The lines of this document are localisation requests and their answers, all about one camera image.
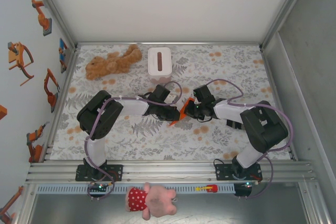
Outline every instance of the red polka dot dress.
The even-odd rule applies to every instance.
[[[131,212],[142,211],[145,209],[147,193],[143,190],[133,187],[128,194],[128,206]]]

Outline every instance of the floral tablecloth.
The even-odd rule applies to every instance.
[[[95,81],[85,78],[85,66],[94,56],[124,53],[128,45],[82,46],[61,115],[51,159],[82,159],[84,139],[87,136],[76,120],[79,110],[99,91],[107,90],[112,96],[133,97],[153,91],[149,82],[147,54],[151,47],[139,45],[143,53],[140,62],[126,74],[111,74]],[[256,103],[267,100],[274,105],[272,91],[258,46],[166,45],[171,49],[172,80],[182,86],[183,96],[177,107],[181,109],[194,88],[217,78],[232,81],[245,95],[236,102]],[[179,93],[174,85],[167,86]],[[209,86],[216,98],[230,98],[237,90],[223,81]],[[243,130],[226,126],[225,120],[200,123],[186,117],[174,126],[152,116],[120,116],[105,139],[108,160],[213,160],[231,159],[248,143]],[[271,153],[272,159],[289,159],[286,151]]]

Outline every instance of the metal floor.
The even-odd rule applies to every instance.
[[[91,202],[85,195],[38,195],[34,214],[29,223],[307,223],[295,186],[273,184],[260,198],[240,201],[233,195],[223,194],[180,194],[177,197],[175,216],[159,219],[152,217],[149,221],[144,221],[141,212],[125,211],[124,195],[111,195],[101,202]]]

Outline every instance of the stuffed toy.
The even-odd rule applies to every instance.
[[[176,214],[176,207],[172,200],[175,198],[174,189],[166,189],[163,186],[150,186],[145,183],[143,190],[129,187],[125,198],[127,212],[142,211],[142,218],[149,220],[151,215],[162,217]]]
[[[107,59],[95,56],[85,67],[86,78],[95,80],[111,73],[128,73],[131,64],[142,59],[141,51],[135,44],[130,45],[123,56],[118,55],[119,52],[109,53]]]

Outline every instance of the pink stuffed pig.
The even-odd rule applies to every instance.
[[[142,211],[142,218],[149,220],[151,215],[161,217],[176,214],[176,207],[172,199],[176,197],[174,189],[166,189],[163,186],[152,186],[145,183],[144,190],[129,187],[125,198],[127,212]]]

